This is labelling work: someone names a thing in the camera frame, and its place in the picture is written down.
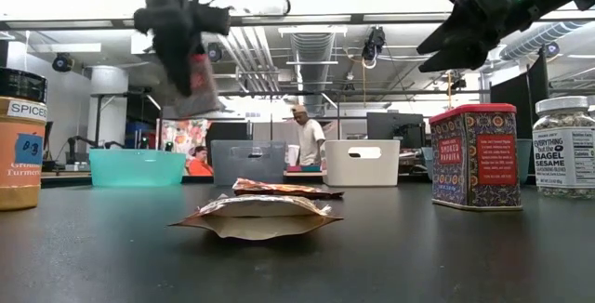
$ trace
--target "white cap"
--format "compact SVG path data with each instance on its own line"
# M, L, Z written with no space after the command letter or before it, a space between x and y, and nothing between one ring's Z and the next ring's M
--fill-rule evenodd
M588 110L587 97L563 97L555 99L540 100L535 104L535 112L552 112L563 109L577 109L582 111Z
M292 113L306 112L306 107L298 104L298 105L291 107L291 112Z

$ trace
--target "man in white shirt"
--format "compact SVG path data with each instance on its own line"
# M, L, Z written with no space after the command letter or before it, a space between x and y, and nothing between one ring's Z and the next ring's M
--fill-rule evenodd
M294 106L291 112L299 128L299 165L320 165L324 144L323 128L308 117L304 106Z

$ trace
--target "foil snack bag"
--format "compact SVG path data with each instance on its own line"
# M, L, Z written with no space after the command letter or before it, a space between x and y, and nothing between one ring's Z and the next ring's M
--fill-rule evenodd
M174 110L178 117L190 117L220 109L217 85L213 76L213 67L206 54L191 56L191 95L175 98Z
M221 238L250 241L303 234L341 220L330 205L318 208L295 196L243 195L220 198L172 226L211 230Z
M268 184L252 181L247 178L238 178L231 188L236 195L288 195L301 196L309 199L330 199L343 196L343 191L324 191L320 188L306 186Z

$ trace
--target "white jar lid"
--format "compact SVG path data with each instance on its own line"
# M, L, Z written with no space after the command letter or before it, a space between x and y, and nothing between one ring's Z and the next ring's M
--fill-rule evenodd
M540 100L535 104L535 112L543 113L562 109L577 109L587 111L588 107L589 105L587 97L563 97Z

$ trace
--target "orange shirt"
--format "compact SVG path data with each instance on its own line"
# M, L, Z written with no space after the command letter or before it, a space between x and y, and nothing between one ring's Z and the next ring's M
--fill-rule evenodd
M188 172L193 177L212 177L213 168L207 163L203 163L200 160L191 160L188 164Z

